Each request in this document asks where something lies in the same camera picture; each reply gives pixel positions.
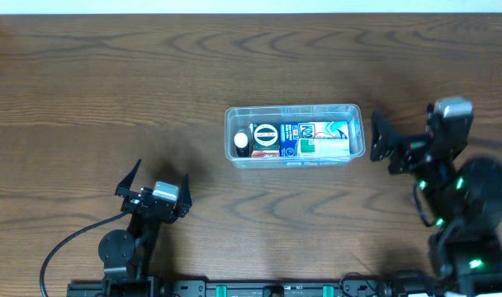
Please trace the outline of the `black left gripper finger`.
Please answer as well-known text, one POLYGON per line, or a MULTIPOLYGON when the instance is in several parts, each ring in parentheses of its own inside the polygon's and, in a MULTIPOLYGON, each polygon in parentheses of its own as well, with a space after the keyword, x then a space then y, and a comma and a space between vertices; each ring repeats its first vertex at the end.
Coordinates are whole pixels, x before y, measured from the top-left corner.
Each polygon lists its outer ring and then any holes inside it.
POLYGON ((135 175, 140 167, 141 159, 139 159, 131 171, 118 183, 115 196, 119 196, 122 198, 131 198, 132 196, 136 196, 137 193, 132 191, 130 188, 135 179, 135 175))
POLYGON ((178 192, 177 212, 180 218, 184 218, 192 207, 192 197, 189 188, 189 175, 186 174, 178 192))

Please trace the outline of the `white green Panadol pack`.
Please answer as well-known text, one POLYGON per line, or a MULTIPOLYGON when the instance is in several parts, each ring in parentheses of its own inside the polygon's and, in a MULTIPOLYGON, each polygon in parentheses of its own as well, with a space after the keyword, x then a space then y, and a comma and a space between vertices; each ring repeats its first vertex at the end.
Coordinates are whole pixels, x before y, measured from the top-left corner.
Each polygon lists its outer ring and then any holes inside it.
POLYGON ((301 157, 345 157, 350 154, 347 139, 300 139, 297 155, 301 157))

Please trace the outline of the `dark syrup bottle white cap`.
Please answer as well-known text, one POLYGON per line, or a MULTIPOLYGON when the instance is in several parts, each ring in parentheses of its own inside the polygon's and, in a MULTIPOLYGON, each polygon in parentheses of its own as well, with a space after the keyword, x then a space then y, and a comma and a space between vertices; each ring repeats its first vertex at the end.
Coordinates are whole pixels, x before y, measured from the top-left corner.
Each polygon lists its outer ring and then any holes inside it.
POLYGON ((239 158, 250 156, 250 133, 246 129, 238 130, 233 138, 234 149, 239 158))

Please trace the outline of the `red Panadol ActiFast pack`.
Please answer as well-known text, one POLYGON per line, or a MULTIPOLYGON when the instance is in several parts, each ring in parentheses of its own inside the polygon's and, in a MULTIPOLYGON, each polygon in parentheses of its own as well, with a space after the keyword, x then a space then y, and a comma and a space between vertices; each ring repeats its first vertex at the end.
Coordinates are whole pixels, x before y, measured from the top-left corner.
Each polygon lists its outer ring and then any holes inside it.
POLYGON ((280 152, 278 150, 254 150, 251 153, 252 158, 270 158, 279 156, 280 152))

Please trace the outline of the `blue Kool Fever box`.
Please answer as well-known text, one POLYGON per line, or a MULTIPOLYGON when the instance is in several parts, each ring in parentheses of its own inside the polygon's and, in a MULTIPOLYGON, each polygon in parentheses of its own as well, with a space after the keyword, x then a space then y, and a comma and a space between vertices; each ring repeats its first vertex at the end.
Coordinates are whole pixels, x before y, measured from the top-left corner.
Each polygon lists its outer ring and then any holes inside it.
POLYGON ((347 139, 346 121, 287 122, 280 124, 280 155, 282 157, 301 157, 297 155, 300 139, 347 139))

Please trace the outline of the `green Zam-Buk box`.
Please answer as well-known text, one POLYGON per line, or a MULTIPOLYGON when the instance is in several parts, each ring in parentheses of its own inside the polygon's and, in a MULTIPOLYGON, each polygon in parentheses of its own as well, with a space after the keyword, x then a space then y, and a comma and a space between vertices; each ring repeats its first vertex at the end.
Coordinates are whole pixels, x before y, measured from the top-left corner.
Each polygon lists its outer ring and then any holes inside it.
POLYGON ((252 138, 254 150, 278 150, 280 148, 279 124, 253 123, 252 138))

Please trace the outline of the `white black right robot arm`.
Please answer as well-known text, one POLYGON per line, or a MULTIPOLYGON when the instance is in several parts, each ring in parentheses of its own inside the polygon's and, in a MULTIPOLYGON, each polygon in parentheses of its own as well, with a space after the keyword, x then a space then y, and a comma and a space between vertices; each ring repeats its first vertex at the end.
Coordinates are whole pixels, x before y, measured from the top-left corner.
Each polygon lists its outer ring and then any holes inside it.
POLYGON ((389 159, 391 175, 415 179, 413 197, 424 225, 435 227, 429 258, 438 292, 465 296, 502 295, 502 163, 470 158, 454 161, 467 146, 473 115, 430 111, 427 132, 402 135, 380 112, 372 113, 370 159, 389 159))

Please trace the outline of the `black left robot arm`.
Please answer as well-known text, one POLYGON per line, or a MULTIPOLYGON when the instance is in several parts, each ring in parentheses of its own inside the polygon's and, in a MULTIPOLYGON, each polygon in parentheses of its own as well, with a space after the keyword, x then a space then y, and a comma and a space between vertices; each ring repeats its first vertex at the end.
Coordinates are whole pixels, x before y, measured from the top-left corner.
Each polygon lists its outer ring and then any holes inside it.
POLYGON ((115 195, 122 198, 121 214, 129 215, 126 229, 107 233, 98 246, 104 277, 99 296, 169 296, 166 281, 149 272, 149 263, 160 227, 186 216, 192 207, 189 176, 179 186, 158 181, 154 187, 131 189, 140 167, 138 161, 118 183, 115 195))

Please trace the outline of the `clear plastic container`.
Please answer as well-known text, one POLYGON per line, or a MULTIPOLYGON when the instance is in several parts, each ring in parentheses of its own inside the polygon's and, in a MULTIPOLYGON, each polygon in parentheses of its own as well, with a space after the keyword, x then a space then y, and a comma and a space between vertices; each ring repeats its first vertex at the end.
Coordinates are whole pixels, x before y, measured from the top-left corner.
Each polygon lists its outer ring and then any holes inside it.
POLYGON ((246 106, 231 107, 225 112, 225 156, 238 168, 284 168, 347 164, 365 153, 362 114, 355 104, 246 106), (252 124, 311 121, 346 121, 349 132, 350 154, 335 158, 270 157, 252 158, 252 124), (250 133, 250 156, 239 158, 234 149, 234 134, 241 129, 250 133))

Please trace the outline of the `black mounting rail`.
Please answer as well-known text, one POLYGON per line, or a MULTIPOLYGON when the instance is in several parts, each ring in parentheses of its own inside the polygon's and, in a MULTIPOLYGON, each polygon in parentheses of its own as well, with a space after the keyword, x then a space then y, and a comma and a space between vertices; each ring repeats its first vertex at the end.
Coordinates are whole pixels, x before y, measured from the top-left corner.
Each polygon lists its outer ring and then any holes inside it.
POLYGON ((215 282, 154 280, 136 284, 72 283, 68 297, 391 297, 391 286, 375 278, 347 277, 337 282, 215 282))

